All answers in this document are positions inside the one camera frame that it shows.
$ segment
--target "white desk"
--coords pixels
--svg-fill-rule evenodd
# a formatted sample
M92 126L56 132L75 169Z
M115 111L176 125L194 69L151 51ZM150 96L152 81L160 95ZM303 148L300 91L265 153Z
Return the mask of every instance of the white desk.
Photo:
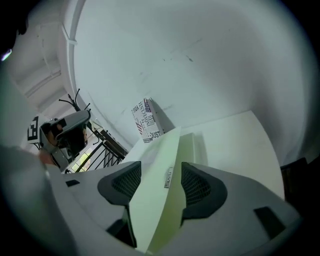
M252 178L285 198L276 153L252 111L181 130L188 133L195 135L199 164Z

